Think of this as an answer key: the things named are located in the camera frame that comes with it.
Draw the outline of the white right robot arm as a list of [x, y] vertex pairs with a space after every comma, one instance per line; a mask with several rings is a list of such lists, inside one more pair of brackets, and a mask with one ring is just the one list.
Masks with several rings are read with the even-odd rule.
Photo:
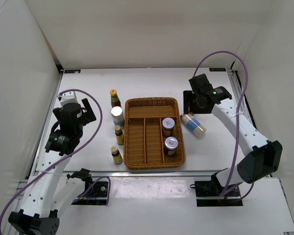
[[252, 184], [279, 168], [283, 147], [279, 141], [270, 141], [243, 115], [230, 92], [223, 86], [214, 88], [206, 74], [189, 79], [190, 91], [183, 92], [187, 114], [213, 114], [235, 138], [236, 148], [244, 158], [234, 166], [211, 176], [204, 188], [216, 196], [225, 196], [241, 183]]

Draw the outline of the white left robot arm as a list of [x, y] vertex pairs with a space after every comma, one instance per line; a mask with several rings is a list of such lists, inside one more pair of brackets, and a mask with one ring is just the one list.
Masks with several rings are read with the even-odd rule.
[[28, 182], [31, 191], [17, 212], [11, 212], [8, 222], [23, 235], [54, 235], [62, 213], [79, 196], [93, 190], [89, 171], [81, 169], [68, 176], [69, 182], [59, 191], [56, 188], [66, 165], [83, 136], [83, 127], [96, 121], [87, 98], [78, 103], [75, 95], [60, 97], [60, 108], [53, 109], [57, 121], [52, 126], [40, 174]]

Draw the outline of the red sauce bottle yellow cap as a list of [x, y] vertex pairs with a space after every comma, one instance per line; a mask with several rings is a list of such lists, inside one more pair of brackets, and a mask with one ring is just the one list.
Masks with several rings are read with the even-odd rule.
[[111, 107], [121, 107], [120, 99], [117, 95], [117, 90], [112, 89], [110, 91], [110, 100], [111, 100]]

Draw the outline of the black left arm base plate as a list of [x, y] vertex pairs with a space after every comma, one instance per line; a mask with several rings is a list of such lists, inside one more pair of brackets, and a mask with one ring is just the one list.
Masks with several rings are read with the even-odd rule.
[[85, 190], [77, 196], [72, 205], [107, 206], [109, 203], [111, 180], [108, 176], [97, 179], [88, 177]]

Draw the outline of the white spice jar silver lid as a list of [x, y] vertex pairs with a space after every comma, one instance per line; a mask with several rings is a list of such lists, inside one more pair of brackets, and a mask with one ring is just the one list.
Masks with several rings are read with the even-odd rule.
[[191, 114], [181, 114], [181, 121], [191, 130], [197, 137], [206, 133], [206, 128]]
[[120, 106], [115, 106], [111, 109], [111, 116], [115, 126], [124, 127], [124, 114]]

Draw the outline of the dark jar white lid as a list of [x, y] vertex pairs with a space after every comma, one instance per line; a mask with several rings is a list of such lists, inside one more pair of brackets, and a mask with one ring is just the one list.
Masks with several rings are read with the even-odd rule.
[[171, 117], [166, 117], [162, 120], [162, 132], [165, 137], [170, 137], [173, 134], [175, 121]]
[[175, 137], [167, 137], [164, 142], [164, 154], [167, 156], [174, 156], [178, 144], [178, 140]]

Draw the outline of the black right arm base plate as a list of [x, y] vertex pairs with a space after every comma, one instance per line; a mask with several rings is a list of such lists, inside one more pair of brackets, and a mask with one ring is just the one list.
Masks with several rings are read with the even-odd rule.
[[208, 181], [195, 181], [190, 185], [195, 190], [197, 207], [240, 207], [243, 206], [239, 187], [235, 187], [226, 196], [220, 197], [210, 189]]

